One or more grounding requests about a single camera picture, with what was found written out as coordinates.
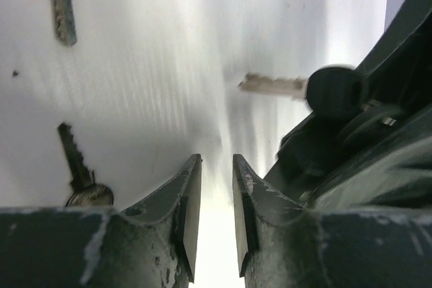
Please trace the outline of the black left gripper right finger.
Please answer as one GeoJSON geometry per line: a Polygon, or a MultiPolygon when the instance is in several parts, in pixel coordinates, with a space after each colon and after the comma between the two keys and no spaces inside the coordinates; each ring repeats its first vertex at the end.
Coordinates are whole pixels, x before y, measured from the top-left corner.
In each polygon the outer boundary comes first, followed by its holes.
{"type": "Polygon", "coordinates": [[[431,213],[301,207],[232,160],[238,272],[247,287],[430,287],[431,213]]]}

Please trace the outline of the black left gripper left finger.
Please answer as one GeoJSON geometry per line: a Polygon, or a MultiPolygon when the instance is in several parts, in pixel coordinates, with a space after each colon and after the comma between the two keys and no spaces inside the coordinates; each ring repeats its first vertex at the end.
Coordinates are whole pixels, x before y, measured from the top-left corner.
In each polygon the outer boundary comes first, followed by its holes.
{"type": "Polygon", "coordinates": [[[2,287],[187,287],[194,280],[202,159],[119,212],[1,209],[2,287]]]}

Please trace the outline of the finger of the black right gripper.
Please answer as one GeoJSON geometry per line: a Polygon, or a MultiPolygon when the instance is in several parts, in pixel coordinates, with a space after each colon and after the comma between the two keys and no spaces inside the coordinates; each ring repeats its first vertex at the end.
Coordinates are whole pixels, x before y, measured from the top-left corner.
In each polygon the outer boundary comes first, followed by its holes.
{"type": "Polygon", "coordinates": [[[431,207],[431,0],[405,0],[357,67],[370,102],[347,123],[309,115],[265,176],[317,209],[431,207]]]}

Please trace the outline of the black padlock key bunch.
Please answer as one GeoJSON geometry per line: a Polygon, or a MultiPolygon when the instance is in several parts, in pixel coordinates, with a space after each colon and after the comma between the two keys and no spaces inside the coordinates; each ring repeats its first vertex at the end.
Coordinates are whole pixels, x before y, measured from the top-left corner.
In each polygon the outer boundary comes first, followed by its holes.
{"type": "Polygon", "coordinates": [[[301,100],[316,116],[324,119],[348,121],[365,112],[373,120],[386,120],[404,114],[397,105],[373,100],[367,76],[346,66],[322,67],[309,78],[270,78],[249,73],[238,88],[245,92],[301,100]]]}

